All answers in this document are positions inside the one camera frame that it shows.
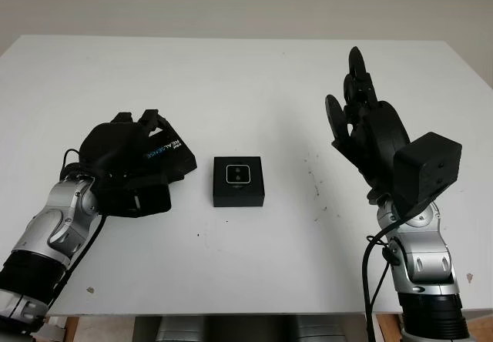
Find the robotic hand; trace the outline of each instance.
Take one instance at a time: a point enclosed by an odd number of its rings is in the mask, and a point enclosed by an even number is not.
[[[432,132],[410,142],[395,109],[377,101],[357,47],[349,54],[344,99],[344,111],[334,96],[325,100],[332,144],[370,185],[367,198],[378,205],[382,229],[368,237],[363,258],[368,339],[375,341],[371,313],[376,293],[370,301],[367,262],[372,248],[383,244],[385,272],[390,264],[403,308],[403,342],[473,341],[461,313],[458,282],[434,203],[457,180],[461,145]],[[383,236],[387,243],[381,241]]]
[[[150,135],[156,128],[161,130]],[[168,211],[168,184],[196,168],[195,156],[157,109],[146,110],[138,122],[129,112],[119,113],[91,131],[78,163],[65,166],[66,157],[46,206],[0,272],[0,334],[9,340],[22,335],[30,340],[27,336],[43,325],[107,216]],[[84,246],[98,214],[101,221]]]

